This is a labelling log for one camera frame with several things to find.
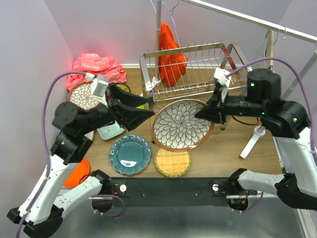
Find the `large floral brown-rim plate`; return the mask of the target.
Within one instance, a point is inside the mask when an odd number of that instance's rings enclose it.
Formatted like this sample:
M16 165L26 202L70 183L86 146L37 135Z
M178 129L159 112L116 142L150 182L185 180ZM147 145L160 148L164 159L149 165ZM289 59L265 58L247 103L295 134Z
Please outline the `large floral brown-rim plate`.
M195 99L184 99L165 106L152 124L152 140L160 148L183 152L202 145L213 133L215 124L195 117L205 107Z

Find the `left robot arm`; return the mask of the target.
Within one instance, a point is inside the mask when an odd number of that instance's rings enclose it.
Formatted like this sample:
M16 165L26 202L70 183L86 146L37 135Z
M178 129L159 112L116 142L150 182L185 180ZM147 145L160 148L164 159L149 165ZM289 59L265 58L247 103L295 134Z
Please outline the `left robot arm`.
M153 111L141 109L148 98L127 93L114 83L98 90L97 98L100 103L88 111L72 102L61 103L55 111L53 125L60 132L49 151L48 164L27 200L7 214L31 238L51 237L81 203L109 192L109 176L96 170L80 185L60 194L66 179L92 145L87 134L113 122L131 131L154 115Z

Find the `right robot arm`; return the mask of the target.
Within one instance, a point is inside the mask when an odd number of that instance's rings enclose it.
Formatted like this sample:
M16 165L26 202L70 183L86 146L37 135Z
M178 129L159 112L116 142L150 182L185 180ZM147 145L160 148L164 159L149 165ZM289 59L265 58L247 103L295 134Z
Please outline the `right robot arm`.
M225 123L228 116L259 118L284 147L293 172L270 175L238 169L229 177L229 191L239 194L243 190L259 190L276 195L291 208L315 210L317 166L310 141L313 125L305 108L281 98L281 78L267 68L248 72L245 96L229 95L230 81L227 70L217 68L214 71L211 77L211 83L215 85L213 95L196 113L196 118L219 124Z

